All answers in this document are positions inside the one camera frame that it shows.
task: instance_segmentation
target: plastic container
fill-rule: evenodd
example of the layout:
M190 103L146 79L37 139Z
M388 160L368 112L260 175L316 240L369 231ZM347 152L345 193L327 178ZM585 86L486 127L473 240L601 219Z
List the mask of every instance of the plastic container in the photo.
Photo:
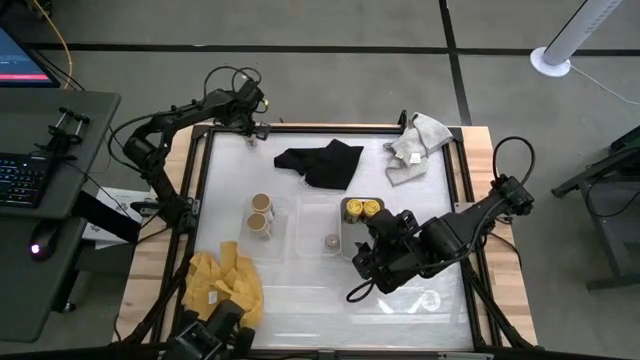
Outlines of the plastic container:
M340 241L340 197L332 195L303 195L298 197L298 221L295 248L302 257L328 257L340 252L340 246L325 244L327 235L337 235Z
M246 201L240 235L238 235L238 253L254 260L282 260L287 241L287 221L295 212L291 202L283 197L270 196L273 202L273 221L270 224L271 238L265 239L249 230L247 219L254 213L251 208L251 195Z
M373 239L369 235L369 228L363 222L364 217L355 224L346 222L345 219L345 206L349 200L360 200L365 202L367 200L375 200L380 204L380 210L384 209L384 201L377 197L348 197L342 199L340 202L340 209L338 210L338 224L340 227L340 253L345 259L351 260L358 253L356 243L369 243L369 246L373 246Z

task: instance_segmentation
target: keyboard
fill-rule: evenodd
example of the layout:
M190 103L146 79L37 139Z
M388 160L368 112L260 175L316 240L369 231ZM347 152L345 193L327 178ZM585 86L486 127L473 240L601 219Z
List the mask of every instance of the keyboard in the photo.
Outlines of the keyboard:
M0 153L0 206L37 208L52 163L48 156Z

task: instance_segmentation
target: yellow cloth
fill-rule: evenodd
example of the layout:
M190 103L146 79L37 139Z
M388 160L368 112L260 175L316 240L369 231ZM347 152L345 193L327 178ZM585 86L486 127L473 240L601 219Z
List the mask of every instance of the yellow cloth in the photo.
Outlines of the yellow cloth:
M220 265L205 252L195 253L190 264L182 303L198 312L200 320L207 320L221 300L231 299L246 311L241 326L255 329L260 324L262 284L251 259L238 255L236 242L220 244Z

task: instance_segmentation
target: black cloth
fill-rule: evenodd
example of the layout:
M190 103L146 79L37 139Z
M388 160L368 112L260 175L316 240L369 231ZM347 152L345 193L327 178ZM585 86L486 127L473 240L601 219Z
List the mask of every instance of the black cloth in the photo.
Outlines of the black cloth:
M363 149L333 139L325 148L287 149L273 159L273 164L306 174L305 181L313 187L347 190Z

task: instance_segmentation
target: wooden table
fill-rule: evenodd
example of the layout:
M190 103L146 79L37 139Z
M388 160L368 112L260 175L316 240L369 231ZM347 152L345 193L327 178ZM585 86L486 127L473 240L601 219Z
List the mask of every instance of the wooden table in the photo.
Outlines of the wooden table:
M276 124L274 126L327 126L329 124ZM365 124L345 124L331 126L349 126L349 127L367 127ZM376 125L376 127L397 127L397 125ZM490 189L490 181L493 179L492 173L492 152L491 138L487 127L462 127L464 138L464 149L467 157L469 174L473 193L476 200L485 197ZM174 138L172 151L167 158L165 170L176 189L179 189L182 183L185 164L187 161L187 152L191 141L192 128L180 131ZM196 160L194 164L194 173L192 175L192 186L190 187L189 196L195 195L198 173L202 161L204 151L204 141L200 141L196 150ZM451 148L452 158L457 159L457 151L455 147ZM462 171L457 166L458 161L453 161L453 169L456 181L456 188L460 199L464 199L464 190L462 186ZM164 227L161 220L154 220L145 227L140 236L146 236L154 233ZM513 243L513 234L511 227L501 223L497 223L494 232ZM129 279L125 289L120 313L117 321L117 327L120 334L126 337L135 326L146 315L156 301L162 282L162 274L167 259L169 249L170 232L157 235L140 244L135 251ZM520 334L529 342L535 344L536 336L529 312L529 302L525 292L522 273L518 264L518 258L513 250L493 236L489 236L488 243L485 247L489 276L493 290L493 296L502 311L506 314L509 321L518 329ZM178 256L176 257L175 268L178 267L184 253L186 236L180 241ZM171 321L175 309L176 295L167 306L165 313L164 327L162 338L166 338L171 329ZM484 305L476 296L478 306L478 315L480 317L481 332L484 339L490 342L490 333L488 325L488 317Z

